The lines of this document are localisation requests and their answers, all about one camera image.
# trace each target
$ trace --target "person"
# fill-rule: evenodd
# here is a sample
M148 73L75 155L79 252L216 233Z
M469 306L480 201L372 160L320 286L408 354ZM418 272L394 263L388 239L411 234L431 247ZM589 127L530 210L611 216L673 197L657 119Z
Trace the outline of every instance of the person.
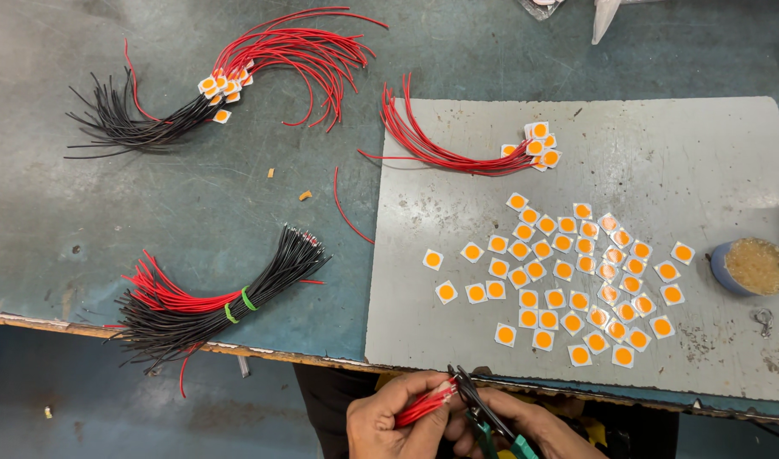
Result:
M464 416L466 405L459 395L412 425L395 430L395 414L417 394L427 393L447 380L449 375L445 373L407 373L375 392L378 375L374 373L301 364L293 368L325 459L483 457L474 445ZM494 389L479 388L477 392L491 411L504 422L511 422L514 431L538 447L543 457L605 457L545 408ZM506 448L502 438L496 440L500 442L498 449Z
M432 391L447 379L449 375L436 371L408 373L390 381L374 395L354 400L347 408L350 459L434 459L441 438L455 442L453 450L457 456L483 459L480 449L474 445L474 435L466 417L462 416L466 405L459 396L452 397L411 426L395 430L395 415L410 399ZM492 412L510 420L517 433L536 444L543 457L605 458L545 408L495 389L480 388L477 392ZM450 420L450 412L459 415Z

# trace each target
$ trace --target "green cable tie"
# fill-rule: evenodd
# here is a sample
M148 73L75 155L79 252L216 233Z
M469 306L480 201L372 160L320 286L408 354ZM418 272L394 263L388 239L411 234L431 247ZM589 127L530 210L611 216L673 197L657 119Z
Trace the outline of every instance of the green cable tie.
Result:
M245 289L251 287L250 285L246 285L245 287L242 287L242 301L245 301L245 306L248 307L248 309L251 309L252 311L255 311L259 309L258 306L254 306L251 300L248 299L248 295L245 295Z
M228 305L230 305L230 304L231 304L231 303L226 303L226 317L228 318L228 320L231 320L231 321L232 321L232 323L240 323L240 321L239 321L239 320L235 319L235 318L234 318L234 317L231 315L231 309L229 309L229 308L228 308Z

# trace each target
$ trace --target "worn wooden edge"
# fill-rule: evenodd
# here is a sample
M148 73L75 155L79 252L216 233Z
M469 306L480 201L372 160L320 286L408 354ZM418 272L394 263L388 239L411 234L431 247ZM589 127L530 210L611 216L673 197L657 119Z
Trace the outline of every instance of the worn wooden edge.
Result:
M109 338L117 332L117 329L107 329L86 325L82 323L62 322L58 320L47 320L42 318L29 318L14 314L0 313L0 325L11 325L14 327L23 327L26 329L45 330L48 332L70 333L85 337ZM342 368L345 370L369 371L374 373L405 373L417 371L415 368L391 367L387 365L375 365L372 363L358 362L347 359L334 359L332 357L322 357L318 355L299 354L296 352L284 352L281 350L261 349L250 346L227 344L215 341L209 341L200 350L209 352L218 352L221 354L241 355L244 357L258 357L260 359L279 360L281 362L301 363L304 365L315 365L330 368ZM694 408L684 406L680 403L666 403L652 400L631 399L620 397L613 394L595 394L588 391L578 391L573 389L557 389L542 385L533 385L526 383L504 382L491 379L477 379L477 385L481 387L492 387L502 391L525 392L528 394L537 394L543 396L564 395L579 400L589 400L595 402L610 402L622 405L640 404L649 408L662 409L670 412L685 412L688 414L698 414L711 417L731 417L740 420L752 420L758 422L771 422L779 424L779 416L769 416L756 412L734 412L710 407Z

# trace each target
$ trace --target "floor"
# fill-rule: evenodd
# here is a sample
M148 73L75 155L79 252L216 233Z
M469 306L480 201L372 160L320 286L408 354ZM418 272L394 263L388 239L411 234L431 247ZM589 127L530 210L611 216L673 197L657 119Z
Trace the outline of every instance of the floor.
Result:
M0 326L0 458L321 457L288 363L199 352L144 377L117 344ZM52 419L46 419L45 406ZM681 415L678 457L779 457L747 422Z

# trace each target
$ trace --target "black wire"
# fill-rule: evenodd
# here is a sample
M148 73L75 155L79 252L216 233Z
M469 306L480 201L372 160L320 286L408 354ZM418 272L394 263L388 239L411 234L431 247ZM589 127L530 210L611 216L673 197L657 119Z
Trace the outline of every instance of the black wire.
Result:
M202 94L192 99L189 103L176 110L174 113L155 121L147 117L133 119L130 115L130 107L134 107L132 70L126 70L126 83L122 91L112 87L112 77L109 84L101 85L99 79L92 75L95 81L95 103L84 99L78 91L70 87L79 99L83 100L95 115L84 112L88 119L79 117L73 112L65 113L68 117L84 124L80 130L94 137L96 140L89 144L69 145L67 148L88 147L124 147L120 151L92 156L65 156L65 159L96 159L116 156L135 150L165 151L163 145L176 141L188 131L202 126L205 120L211 120L217 111L226 104L226 98L220 92L220 102L210 105L211 100Z
M772 429L772 428L771 428L771 427L769 427L768 425L763 425L763 424L761 424L760 422L753 421L753 420L749 420L749 421L750 421L752 424L754 424L754 425L757 425L758 427L760 427L760 428L761 428L761 429L763 429L764 431L767 431L767 432L769 432L770 434L772 434L772 435L774 435L774 436L776 436L776 437L779 437L779 432L778 432L778 431L776 431L775 429Z
M271 263L253 279L246 288L245 296L254 307L259 308L294 283L313 275L330 258L324 255L324 247L313 235L285 224ZM161 362L185 359L232 325L226 317L225 309L208 313L183 313L168 308L160 298L154 299L164 310L152 309L133 296L130 290L115 300L122 306L119 311L125 316L118 323L126 326L126 329L107 341L124 340L124 352L135 353L121 366L154 361L144 371L148 373ZM237 320L252 312L241 295L229 303L229 310Z

